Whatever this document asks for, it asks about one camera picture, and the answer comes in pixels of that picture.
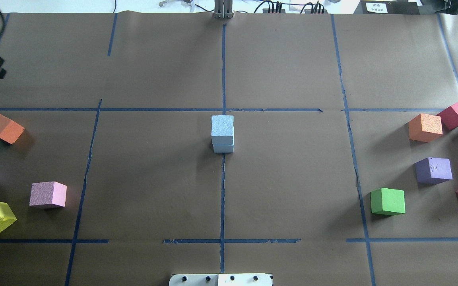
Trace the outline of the orange foam block right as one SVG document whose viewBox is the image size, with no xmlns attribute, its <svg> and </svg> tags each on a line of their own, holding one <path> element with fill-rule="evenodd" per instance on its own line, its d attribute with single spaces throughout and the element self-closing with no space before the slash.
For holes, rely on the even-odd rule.
<svg viewBox="0 0 458 286">
<path fill-rule="evenodd" d="M 440 116 L 421 113 L 408 122 L 409 139 L 429 143 L 443 135 Z"/>
</svg>

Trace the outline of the black box with label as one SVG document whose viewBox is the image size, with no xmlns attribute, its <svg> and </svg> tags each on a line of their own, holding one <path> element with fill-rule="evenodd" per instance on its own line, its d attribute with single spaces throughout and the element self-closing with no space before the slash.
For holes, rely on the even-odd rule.
<svg viewBox="0 0 458 286">
<path fill-rule="evenodd" d="M 353 14 L 419 15 L 416 2 L 360 0 Z"/>
</svg>

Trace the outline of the aluminium frame post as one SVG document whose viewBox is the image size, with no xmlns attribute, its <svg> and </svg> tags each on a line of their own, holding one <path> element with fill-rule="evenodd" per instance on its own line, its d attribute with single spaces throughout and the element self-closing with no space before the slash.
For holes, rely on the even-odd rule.
<svg viewBox="0 0 458 286">
<path fill-rule="evenodd" d="M 234 16 L 233 0 L 214 0 L 214 18 L 231 19 Z"/>
</svg>

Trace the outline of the pink foam block left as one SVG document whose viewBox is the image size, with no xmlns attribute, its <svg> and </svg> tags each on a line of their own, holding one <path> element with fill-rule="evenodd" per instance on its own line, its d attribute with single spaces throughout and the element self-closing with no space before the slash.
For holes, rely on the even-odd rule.
<svg viewBox="0 0 458 286">
<path fill-rule="evenodd" d="M 29 206 L 42 209 L 66 205 L 67 186 L 58 182 L 32 183 Z"/>
</svg>

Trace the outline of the green foam block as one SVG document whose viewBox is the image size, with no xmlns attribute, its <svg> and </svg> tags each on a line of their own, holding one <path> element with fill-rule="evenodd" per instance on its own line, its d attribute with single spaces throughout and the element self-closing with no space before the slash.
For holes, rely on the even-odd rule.
<svg viewBox="0 0 458 286">
<path fill-rule="evenodd" d="M 406 213 L 404 190 L 378 188 L 370 193 L 370 199 L 373 214 L 394 216 Z"/>
</svg>

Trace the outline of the light blue foam block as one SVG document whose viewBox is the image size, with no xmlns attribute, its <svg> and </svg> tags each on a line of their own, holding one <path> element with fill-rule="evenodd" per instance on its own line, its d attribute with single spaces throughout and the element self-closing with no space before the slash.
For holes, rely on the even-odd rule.
<svg viewBox="0 0 458 286">
<path fill-rule="evenodd" d="M 234 116 L 211 116 L 211 140 L 213 145 L 234 145 Z"/>
<path fill-rule="evenodd" d="M 233 153 L 235 145 L 233 144 L 213 144 L 214 153 Z"/>
</svg>

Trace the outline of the purple foam block right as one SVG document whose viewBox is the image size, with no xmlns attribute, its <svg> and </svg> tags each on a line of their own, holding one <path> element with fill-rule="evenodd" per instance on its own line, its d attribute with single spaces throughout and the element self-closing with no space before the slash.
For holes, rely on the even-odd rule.
<svg viewBox="0 0 458 286">
<path fill-rule="evenodd" d="M 448 158 L 427 157 L 414 164 L 418 183 L 436 185 L 453 180 Z"/>
</svg>

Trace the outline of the red foam block upper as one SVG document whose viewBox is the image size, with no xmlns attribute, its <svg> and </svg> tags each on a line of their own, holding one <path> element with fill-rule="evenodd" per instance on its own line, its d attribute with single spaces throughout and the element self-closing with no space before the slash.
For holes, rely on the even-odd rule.
<svg viewBox="0 0 458 286">
<path fill-rule="evenodd" d="M 453 130 L 458 127 L 458 102 L 450 105 L 437 114 L 441 118 L 442 124 L 448 129 Z"/>
</svg>

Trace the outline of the orange foam block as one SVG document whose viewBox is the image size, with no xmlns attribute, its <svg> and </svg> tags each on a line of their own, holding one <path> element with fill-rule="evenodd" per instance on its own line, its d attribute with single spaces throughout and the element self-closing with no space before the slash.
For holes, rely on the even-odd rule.
<svg viewBox="0 0 458 286">
<path fill-rule="evenodd" d="M 443 135 L 440 116 L 421 113 L 408 122 L 409 139 L 429 143 Z"/>
<path fill-rule="evenodd" d="M 0 114 L 0 139 L 13 144 L 23 134 L 24 127 Z"/>
</svg>

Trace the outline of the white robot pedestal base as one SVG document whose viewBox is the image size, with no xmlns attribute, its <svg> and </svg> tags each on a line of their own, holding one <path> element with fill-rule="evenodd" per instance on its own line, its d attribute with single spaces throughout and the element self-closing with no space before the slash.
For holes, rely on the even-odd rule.
<svg viewBox="0 0 458 286">
<path fill-rule="evenodd" d="M 267 273 L 175 274 L 169 286 L 273 286 Z"/>
</svg>

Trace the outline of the orange foam block left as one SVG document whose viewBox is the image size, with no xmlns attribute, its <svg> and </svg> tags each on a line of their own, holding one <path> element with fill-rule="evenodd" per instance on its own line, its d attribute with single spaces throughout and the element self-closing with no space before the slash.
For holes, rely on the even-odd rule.
<svg viewBox="0 0 458 286">
<path fill-rule="evenodd" d="M 23 134 L 24 127 L 0 114 L 0 139 L 13 144 Z"/>
</svg>

